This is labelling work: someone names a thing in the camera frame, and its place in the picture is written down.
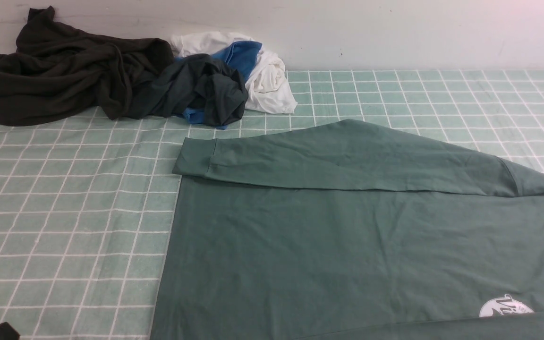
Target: crumpled clothing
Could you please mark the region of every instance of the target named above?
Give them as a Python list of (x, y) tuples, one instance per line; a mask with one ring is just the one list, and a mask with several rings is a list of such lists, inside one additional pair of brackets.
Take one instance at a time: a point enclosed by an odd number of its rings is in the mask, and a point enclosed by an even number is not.
[[(172, 50), (179, 57), (197, 53), (214, 54), (237, 41), (253, 41), (240, 33), (204, 32), (172, 36)], [(278, 54), (261, 47), (257, 63), (246, 80), (249, 99), (246, 109), (267, 113), (293, 113), (297, 102), (293, 97), (289, 81), (285, 77), (285, 64)]]
[(209, 54), (176, 61), (160, 76), (144, 72), (134, 86), (127, 117), (183, 116), (187, 108), (203, 109), (203, 124), (221, 127), (242, 118), (248, 98), (239, 71)]
[(110, 119), (125, 116), (143, 71), (158, 75), (173, 63), (161, 39), (120, 39), (54, 22), (54, 8), (33, 9), (17, 37), (17, 52), (0, 54), (0, 124), (38, 125), (100, 105)]

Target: shirt seam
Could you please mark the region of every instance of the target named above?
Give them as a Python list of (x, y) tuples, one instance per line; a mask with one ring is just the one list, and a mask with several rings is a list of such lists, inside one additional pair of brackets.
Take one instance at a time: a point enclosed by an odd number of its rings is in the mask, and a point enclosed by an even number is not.
[(505, 163), (505, 161), (503, 159), (501, 159), (501, 157), (497, 157), (497, 159), (501, 162), (501, 164), (503, 164), (503, 166), (505, 167), (505, 170), (507, 170), (507, 173), (511, 177), (511, 180), (513, 181), (513, 184), (516, 186), (516, 196), (520, 196), (520, 186), (518, 185), (518, 181), (516, 181), (516, 177), (513, 176), (513, 173), (511, 172), (511, 169), (509, 168), (507, 163)]

